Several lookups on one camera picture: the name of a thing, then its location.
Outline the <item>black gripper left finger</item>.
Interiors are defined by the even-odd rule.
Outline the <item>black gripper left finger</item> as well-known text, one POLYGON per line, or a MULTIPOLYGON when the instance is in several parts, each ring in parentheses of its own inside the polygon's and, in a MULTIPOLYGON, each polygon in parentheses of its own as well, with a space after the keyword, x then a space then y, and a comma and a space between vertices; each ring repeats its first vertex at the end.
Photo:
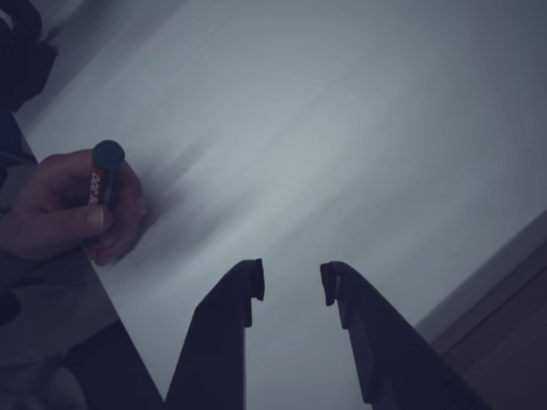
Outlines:
POLYGON ((245 330, 252 303, 264 299, 262 260, 237 263, 197 305, 174 376, 166 409, 245 409, 245 330))

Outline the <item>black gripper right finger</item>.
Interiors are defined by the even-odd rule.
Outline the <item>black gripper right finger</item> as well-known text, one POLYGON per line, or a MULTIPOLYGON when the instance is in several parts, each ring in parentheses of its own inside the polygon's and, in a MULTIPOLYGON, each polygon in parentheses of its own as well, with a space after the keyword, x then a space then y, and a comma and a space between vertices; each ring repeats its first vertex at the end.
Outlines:
POLYGON ((320 266, 326 304, 338 304, 350 335, 362 399, 373 409, 488 409, 490 406, 357 270, 320 266))

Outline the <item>person's left hand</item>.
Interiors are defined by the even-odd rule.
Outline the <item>person's left hand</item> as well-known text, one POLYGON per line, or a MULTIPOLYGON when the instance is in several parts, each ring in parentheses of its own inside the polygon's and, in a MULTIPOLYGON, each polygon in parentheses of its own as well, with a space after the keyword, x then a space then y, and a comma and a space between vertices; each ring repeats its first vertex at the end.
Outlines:
POLYGON ((146 214, 136 173, 123 164, 117 202, 90 205, 92 151, 51 155, 23 185, 1 218, 1 266, 45 261, 83 246, 93 263, 122 258, 137 241, 146 214))

